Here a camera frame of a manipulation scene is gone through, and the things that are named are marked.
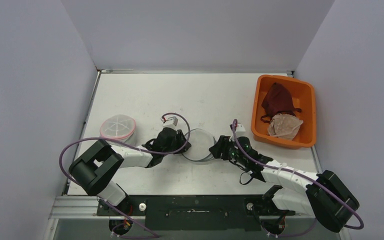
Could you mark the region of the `beige lace bra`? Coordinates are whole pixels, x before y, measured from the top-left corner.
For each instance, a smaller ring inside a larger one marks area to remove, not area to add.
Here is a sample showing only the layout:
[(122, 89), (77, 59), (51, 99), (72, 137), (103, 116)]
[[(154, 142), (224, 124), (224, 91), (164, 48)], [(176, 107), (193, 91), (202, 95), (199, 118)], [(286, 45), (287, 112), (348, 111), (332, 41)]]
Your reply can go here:
[(298, 134), (303, 120), (291, 114), (277, 114), (267, 128), (271, 137), (292, 141)]

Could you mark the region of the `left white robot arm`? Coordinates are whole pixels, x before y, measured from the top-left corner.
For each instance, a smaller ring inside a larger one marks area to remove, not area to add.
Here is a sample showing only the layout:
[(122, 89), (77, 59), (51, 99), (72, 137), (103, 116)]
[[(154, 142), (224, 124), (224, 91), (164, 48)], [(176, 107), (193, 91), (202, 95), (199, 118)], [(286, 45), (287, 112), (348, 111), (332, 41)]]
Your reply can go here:
[(152, 168), (166, 155), (182, 154), (191, 143), (182, 130), (165, 127), (146, 143), (133, 148), (110, 145), (107, 139), (97, 138), (68, 169), (69, 174), (89, 196), (99, 197), (109, 203), (116, 215), (129, 210), (128, 194), (113, 181), (118, 169)]

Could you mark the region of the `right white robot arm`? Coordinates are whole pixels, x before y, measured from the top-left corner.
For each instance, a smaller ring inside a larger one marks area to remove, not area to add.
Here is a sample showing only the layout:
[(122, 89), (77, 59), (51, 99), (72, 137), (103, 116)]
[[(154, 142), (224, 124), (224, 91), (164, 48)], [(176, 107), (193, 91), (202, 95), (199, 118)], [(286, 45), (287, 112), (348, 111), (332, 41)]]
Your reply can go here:
[(287, 166), (253, 149), (245, 137), (220, 136), (209, 152), (229, 161), (253, 179), (277, 186), (267, 191), (262, 207), (270, 215), (280, 210), (315, 217), (326, 229), (338, 233), (343, 228), (361, 230), (364, 221), (357, 213), (360, 203), (332, 171), (304, 171)]

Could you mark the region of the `blue-trimmed mesh laundry bag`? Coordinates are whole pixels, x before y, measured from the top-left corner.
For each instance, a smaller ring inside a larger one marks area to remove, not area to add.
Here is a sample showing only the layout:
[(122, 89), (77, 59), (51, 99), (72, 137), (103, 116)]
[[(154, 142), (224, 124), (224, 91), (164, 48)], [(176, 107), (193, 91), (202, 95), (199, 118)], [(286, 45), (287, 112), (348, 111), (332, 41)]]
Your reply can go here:
[(188, 142), (191, 144), (191, 147), (181, 154), (185, 159), (195, 163), (205, 163), (214, 159), (209, 148), (216, 144), (216, 139), (210, 132), (194, 128), (185, 136), (189, 137)]

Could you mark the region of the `red bra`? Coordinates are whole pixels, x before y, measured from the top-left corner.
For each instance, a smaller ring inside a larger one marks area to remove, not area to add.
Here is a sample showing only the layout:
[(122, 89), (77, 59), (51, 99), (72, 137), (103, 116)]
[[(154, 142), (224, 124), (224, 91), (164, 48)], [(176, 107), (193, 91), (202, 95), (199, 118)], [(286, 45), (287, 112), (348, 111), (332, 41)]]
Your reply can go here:
[(302, 112), (301, 108), (294, 106), (290, 91), (277, 82), (273, 83), (269, 88), (261, 106), (265, 111), (265, 115), (261, 116), (260, 120), (264, 123), (270, 123), (270, 121), (265, 120), (265, 118), (272, 119), (277, 114), (295, 116), (295, 112)]

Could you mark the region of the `pink-trimmed mesh laundry bag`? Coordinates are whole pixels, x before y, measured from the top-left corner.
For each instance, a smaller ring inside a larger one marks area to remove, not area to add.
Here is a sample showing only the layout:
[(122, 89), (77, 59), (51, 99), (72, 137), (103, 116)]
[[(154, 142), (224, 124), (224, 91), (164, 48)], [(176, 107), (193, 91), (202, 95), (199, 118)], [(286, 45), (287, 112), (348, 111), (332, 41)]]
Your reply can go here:
[(114, 115), (105, 120), (100, 129), (100, 137), (113, 139), (129, 145), (136, 144), (136, 121), (124, 114)]

